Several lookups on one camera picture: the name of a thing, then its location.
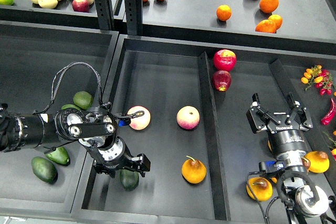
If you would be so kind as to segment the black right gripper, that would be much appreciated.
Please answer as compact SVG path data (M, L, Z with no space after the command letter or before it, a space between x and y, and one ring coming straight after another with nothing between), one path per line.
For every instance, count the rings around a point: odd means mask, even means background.
M304 157L308 152L304 132L312 129L311 118L306 108L294 99L292 92L286 97L290 112L273 112L261 106L258 93L252 95L253 104L246 113L254 134L266 132L277 160L292 156Z

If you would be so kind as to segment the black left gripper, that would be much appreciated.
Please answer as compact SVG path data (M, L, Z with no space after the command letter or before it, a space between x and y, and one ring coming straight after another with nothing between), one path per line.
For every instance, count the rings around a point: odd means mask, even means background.
M93 169L97 174L106 174L115 178L117 170L126 169L138 172L142 177L150 171L151 162L145 154L133 157L122 138L117 137L107 148L99 148L94 143L88 148L88 153L94 159Z

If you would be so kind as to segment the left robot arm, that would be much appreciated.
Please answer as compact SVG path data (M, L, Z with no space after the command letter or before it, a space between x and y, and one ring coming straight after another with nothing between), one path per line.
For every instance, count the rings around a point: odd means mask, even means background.
M78 62L59 70L52 82L51 99L42 111L32 114L9 113L6 103L1 104L1 151L13 152L23 148L44 147L48 153L65 144L79 142L93 158L98 174L115 176L117 170L138 172L142 177L150 171L151 162L145 154L132 156L125 141L118 136L120 126L129 125L132 119L144 116L143 110L131 114L112 113L110 102L102 101L100 75L97 79L98 106L88 109L66 108L55 114L47 111L53 105L65 73Z

